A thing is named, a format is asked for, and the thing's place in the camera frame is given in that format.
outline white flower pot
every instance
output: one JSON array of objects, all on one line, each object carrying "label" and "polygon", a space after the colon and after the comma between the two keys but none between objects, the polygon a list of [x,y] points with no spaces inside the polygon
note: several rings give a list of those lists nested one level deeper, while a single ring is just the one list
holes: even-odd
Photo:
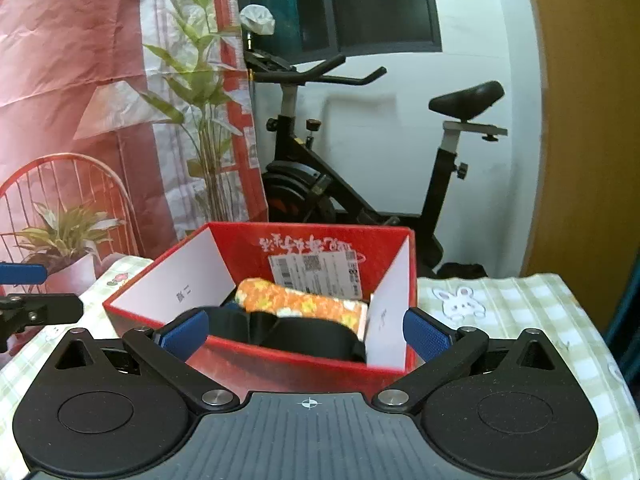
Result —
[{"label": "white flower pot", "polygon": [[50,294],[77,294],[95,283],[94,257],[86,254],[74,264],[53,273],[44,282]]}]

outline bike seat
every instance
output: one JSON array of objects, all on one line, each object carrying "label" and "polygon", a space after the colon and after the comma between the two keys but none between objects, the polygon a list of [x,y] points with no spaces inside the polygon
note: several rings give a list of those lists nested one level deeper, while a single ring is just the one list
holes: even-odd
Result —
[{"label": "bike seat", "polygon": [[466,123],[487,110],[503,95],[504,88],[500,83],[488,81],[466,90],[434,97],[429,101],[429,110]]}]

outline bunny print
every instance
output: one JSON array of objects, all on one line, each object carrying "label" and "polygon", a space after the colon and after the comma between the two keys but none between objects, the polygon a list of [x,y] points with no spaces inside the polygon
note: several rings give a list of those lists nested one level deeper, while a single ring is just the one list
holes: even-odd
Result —
[{"label": "bunny print", "polygon": [[433,295],[442,300],[442,313],[451,320],[465,316],[484,317],[486,308],[473,299],[473,294],[473,289],[468,286],[460,286],[455,296],[440,288],[433,289]]}]

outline barcode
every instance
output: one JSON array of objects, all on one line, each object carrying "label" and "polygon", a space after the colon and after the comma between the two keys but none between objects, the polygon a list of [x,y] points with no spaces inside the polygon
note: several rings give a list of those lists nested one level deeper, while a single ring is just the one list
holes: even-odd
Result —
[{"label": "barcode", "polygon": [[351,286],[353,287],[353,295],[356,298],[361,298],[362,297],[362,290],[360,288],[360,276],[358,275],[358,264],[355,262],[355,252],[354,251],[348,251],[347,255],[349,254],[349,252],[353,253],[354,258],[353,260],[349,261],[348,265],[349,265],[349,280],[351,282]]},{"label": "barcode", "polygon": [[293,281],[291,279],[291,273],[289,272],[289,264],[286,258],[278,259],[278,266],[280,267],[280,273],[282,274],[282,284],[293,288]]},{"label": "barcode", "polygon": [[310,270],[322,270],[322,266],[320,265],[320,256],[312,254],[311,256],[302,256],[302,261],[305,264],[306,272]]}]

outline qr code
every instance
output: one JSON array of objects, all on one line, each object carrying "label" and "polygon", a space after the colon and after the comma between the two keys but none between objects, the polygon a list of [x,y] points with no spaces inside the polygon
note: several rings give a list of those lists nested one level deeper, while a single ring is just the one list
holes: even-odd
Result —
[{"label": "qr code", "polygon": [[302,256],[302,261],[305,264],[306,272],[309,272],[310,270],[322,270],[322,266],[320,265],[320,256],[317,256],[316,254]]}]

